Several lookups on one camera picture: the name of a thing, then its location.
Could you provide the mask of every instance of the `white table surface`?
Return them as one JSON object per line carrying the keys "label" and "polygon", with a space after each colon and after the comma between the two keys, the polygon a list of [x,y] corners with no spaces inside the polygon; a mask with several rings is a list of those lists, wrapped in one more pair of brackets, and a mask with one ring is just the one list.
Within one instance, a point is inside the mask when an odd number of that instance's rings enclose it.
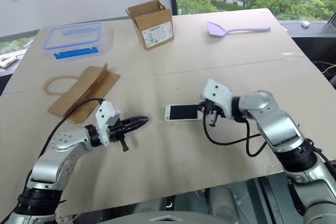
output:
{"label": "white table surface", "polygon": [[[225,28],[270,26],[272,30],[211,38],[205,28],[208,20]],[[249,158],[245,143],[210,143],[201,122],[163,120],[164,104],[200,102],[208,78],[229,86],[237,95],[269,90],[278,105],[300,123],[304,135],[312,138],[328,158],[336,158],[335,91],[269,10],[175,16],[175,40],[150,51],[142,48],[130,20],[104,25],[113,34],[108,54],[63,60],[43,54],[41,44],[49,29],[41,30],[1,96],[0,217],[15,206],[28,171],[59,121],[47,112],[57,97],[44,93],[43,83],[105,62],[121,75],[105,98],[118,105],[122,118],[148,115],[150,121],[127,135],[128,152],[114,143],[80,159],[62,195],[67,201],[59,206],[59,215],[132,204],[281,171],[268,147],[258,157]],[[68,87],[69,83],[63,82],[56,88]],[[66,122],[60,130],[91,123],[95,123],[93,115],[83,124]],[[256,128],[252,124],[253,134]],[[210,134],[218,141],[232,141],[245,136],[245,126],[221,119]],[[262,142],[251,140],[251,149],[255,151]]]}

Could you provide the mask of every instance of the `purple spatula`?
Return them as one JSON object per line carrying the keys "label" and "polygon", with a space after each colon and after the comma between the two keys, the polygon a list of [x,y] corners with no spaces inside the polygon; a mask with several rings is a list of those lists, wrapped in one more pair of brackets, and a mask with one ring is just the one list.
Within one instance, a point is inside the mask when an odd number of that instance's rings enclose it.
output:
{"label": "purple spatula", "polygon": [[255,27],[255,28],[237,28],[237,29],[228,29],[225,30],[222,26],[219,24],[213,23],[213,22],[207,22],[206,27],[208,29],[208,32],[212,36],[216,37],[223,37],[227,33],[231,31],[270,31],[270,27]]}

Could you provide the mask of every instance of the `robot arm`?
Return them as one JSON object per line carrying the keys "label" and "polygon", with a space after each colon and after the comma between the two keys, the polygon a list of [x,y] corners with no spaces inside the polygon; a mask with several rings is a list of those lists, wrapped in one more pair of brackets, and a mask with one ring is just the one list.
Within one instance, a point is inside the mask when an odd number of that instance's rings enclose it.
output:
{"label": "robot arm", "polygon": [[117,140],[127,151],[124,134],[149,120],[146,116],[136,116],[121,121],[119,115],[111,102],[103,101],[96,113],[97,127],[88,125],[54,135],[35,163],[7,223],[53,223],[77,160],[94,147]]}
{"label": "robot arm", "polygon": [[336,223],[336,180],[288,113],[279,109],[268,91],[235,97],[230,89],[208,80],[203,92],[204,115],[241,122],[253,119],[289,177],[290,192],[304,222]]}

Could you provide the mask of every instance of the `white phone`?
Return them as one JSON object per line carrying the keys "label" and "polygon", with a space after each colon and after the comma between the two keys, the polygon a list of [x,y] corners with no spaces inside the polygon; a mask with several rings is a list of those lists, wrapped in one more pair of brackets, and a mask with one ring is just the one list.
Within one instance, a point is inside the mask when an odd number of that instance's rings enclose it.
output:
{"label": "white phone", "polygon": [[167,122],[201,120],[203,113],[197,110],[197,105],[167,105],[164,111],[164,120]]}

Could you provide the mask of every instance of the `box label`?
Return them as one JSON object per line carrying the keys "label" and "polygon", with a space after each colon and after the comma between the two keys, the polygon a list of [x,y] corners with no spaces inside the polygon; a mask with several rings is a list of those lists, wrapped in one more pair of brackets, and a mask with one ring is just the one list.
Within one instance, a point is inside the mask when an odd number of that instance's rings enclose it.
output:
{"label": "box label", "polygon": [[152,47],[158,43],[161,43],[173,37],[172,22],[168,21],[166,23],[144,30],[142,31],[142,36],[147,47]]}

